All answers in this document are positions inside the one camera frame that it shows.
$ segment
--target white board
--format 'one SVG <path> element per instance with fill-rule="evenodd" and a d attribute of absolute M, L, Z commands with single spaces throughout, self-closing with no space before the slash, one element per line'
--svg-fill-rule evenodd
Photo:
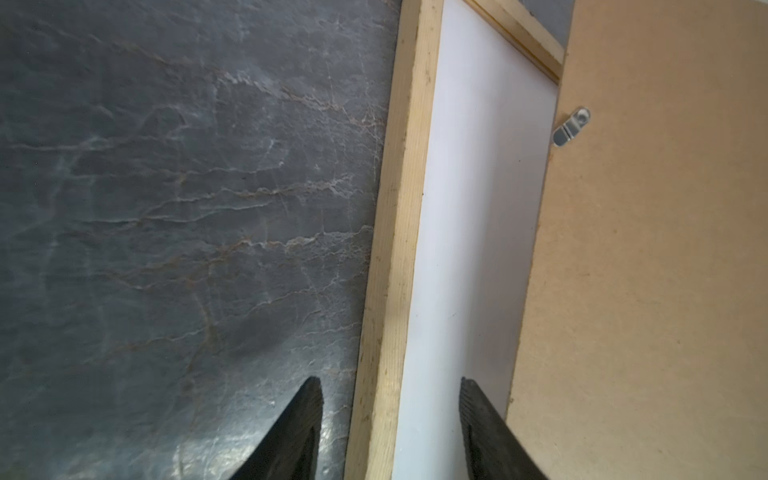
<path fill-rule="evenodd" d="M 467 478 L 462 376 L 505 416 L 557 87 L 445 0 L 394 480 Z"/>

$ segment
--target wood grain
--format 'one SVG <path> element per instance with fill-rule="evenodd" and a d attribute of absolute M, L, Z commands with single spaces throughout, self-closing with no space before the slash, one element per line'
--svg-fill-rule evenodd
<path fill-rule="evenodd" d="M 578 0 L 508 424 L 551 478 L 768 478 L 768 7 Z"/>
<path fill-rule="evenodd" d="M 443 0 L 403 0 L 344 478 L 389 479 Z"/>
<path fill-rule="evenodd" d="M 519 0 L 465 2 L 554 83 L 560 81 L 563 47 Z"/>

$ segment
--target brown board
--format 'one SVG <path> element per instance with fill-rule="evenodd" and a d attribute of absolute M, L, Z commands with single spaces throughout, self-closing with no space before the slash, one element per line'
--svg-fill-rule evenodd
<path fill-rule="evenodd" d="M 577 0 L 508 424 L 552 480 L 768 478 L 768 5 Z"/>

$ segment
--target metal latch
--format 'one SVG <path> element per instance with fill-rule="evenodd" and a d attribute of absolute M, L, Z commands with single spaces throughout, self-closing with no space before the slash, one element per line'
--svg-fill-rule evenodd
<path fill-rule="evenodd" d="M 589 123 L 590 116 L 589 108 L 581 107 L 577 109 L 565 123 L 552 132 L 552 143 L 558 147 L 562 147 L 571 141 L 571 139 L 578 135 L 578 132 Z"/>

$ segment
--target wooden frame edge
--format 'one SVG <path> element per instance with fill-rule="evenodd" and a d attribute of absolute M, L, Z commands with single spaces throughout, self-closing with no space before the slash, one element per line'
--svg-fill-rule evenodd
<path fill-rule="evenodd" d="M 444 0 L 402 0 L 345 480 L 389 480 Z"/>
<path fill-rule="evenodd" d="M 554 83 L 559 83 L 565 49 L 519 0 L 464 1 Z"/>

